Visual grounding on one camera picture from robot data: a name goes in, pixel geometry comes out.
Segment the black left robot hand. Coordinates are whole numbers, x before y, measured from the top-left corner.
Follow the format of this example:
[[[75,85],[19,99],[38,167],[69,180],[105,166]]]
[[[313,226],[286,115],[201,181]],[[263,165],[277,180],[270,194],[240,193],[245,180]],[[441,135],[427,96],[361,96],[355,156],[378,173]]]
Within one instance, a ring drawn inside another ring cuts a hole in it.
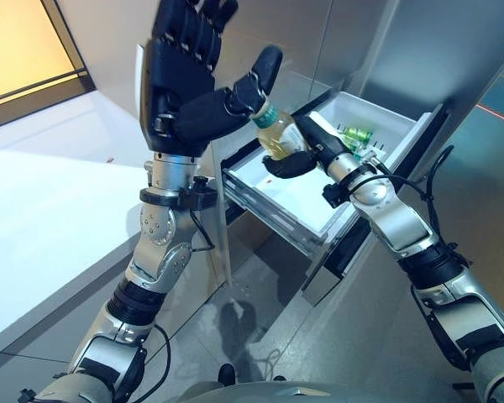
[[[233,86],[214,86],[222,34],[238,8],[235,1],[160,2],[139,89],[139,125],[151,151],[198,158],[264,106],[282,62],[274,45]]]

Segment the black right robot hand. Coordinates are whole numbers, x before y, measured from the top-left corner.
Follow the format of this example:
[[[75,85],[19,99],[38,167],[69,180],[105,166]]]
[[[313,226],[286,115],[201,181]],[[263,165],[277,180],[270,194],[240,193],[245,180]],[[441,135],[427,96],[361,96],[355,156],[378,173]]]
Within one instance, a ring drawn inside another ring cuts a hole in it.
[[[291,179],[305,175],[318,166],[328,173],[328,167],[336,157],[349,152],[338,137],[321,128],[309,116],[295,116],[294,120],[308,145],[308,150],[298,151],[281,160],[264,156],[262,163],[272,175],[282,179]]]

